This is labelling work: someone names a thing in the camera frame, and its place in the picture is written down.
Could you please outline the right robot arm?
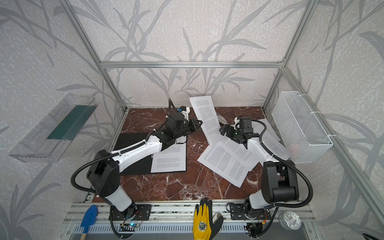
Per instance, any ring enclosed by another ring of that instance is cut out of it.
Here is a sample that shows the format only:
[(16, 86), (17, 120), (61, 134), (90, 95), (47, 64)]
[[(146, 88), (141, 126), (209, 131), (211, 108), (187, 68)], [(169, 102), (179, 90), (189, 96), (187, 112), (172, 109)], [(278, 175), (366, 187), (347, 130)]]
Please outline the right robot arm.
[(299, 199), (297, 173), (266, 150), (260, 141), (260, 134), (251, 133), (250, 128), (236, 129), (230, 125), (222, 126), (220, 133), (238, 144), (243, 144), (263, 165), (261, 190), (246, 199), (245, 210), (266, 210), (276, 204)]

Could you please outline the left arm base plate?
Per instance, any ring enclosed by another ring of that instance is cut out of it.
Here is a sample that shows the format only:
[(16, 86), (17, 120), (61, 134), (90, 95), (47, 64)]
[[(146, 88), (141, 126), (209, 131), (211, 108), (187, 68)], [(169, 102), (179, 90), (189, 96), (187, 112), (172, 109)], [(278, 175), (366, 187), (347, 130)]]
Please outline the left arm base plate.
[(123, 212), (120, 212), (115, 206), (111, 206), (110, 210), (109, 220), (112, 221), (148, 221), (152, 205), (132, 204)]

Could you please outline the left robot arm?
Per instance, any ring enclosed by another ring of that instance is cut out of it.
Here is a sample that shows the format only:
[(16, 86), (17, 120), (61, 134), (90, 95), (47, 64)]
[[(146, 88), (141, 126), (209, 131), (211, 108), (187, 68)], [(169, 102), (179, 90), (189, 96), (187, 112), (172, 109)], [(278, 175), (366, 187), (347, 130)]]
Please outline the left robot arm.
[(94, 160), (87, 172), (87, 179), (96, 195), (119, 212), (126, 211), (133, 204), (133, 200), (120, 183), (120, 173), (136, 162), (166, 150), (174, 145), (178, 138), (196, 132), (202, 124), (203, 121), (197, 119), (182, 120), (182, 125), (178, 128), (166, 126), (134, 145), (111, 153), (103, 151), (103, 157)]

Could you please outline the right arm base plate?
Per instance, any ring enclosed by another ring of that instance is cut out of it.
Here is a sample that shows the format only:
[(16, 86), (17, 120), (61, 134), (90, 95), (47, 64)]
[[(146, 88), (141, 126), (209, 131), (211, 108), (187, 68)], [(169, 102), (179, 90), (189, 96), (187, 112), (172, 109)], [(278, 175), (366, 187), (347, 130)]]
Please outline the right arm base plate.
[(228, 203), (226, 205), (227, 211), (231, 215), (232, 220), (257, 220), (264, 221), (271, 219), (271, 213), (264, 209), (252, 209), (245, 204)]

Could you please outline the black file folder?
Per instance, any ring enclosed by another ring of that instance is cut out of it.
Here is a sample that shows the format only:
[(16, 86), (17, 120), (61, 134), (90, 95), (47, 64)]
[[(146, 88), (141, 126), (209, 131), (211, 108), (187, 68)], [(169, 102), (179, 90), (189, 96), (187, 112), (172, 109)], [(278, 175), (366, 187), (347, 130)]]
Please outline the black file folder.
[[(144, 142), (146, 136), (144, 133), (121, 134), (119, 136), (115, 145), (116, 149), (112, 153), (118, 154), (113, 157), (113, 160), (119, 163), (119, 171), (122, 175), (152, 174), (153, 154), (164, 151), (162, 149), (164, 143), (157, 136), (150, 136), (148, 141)], [(176, 139), (172, 145), (184, 143), (187, 143), (187, 137)]]

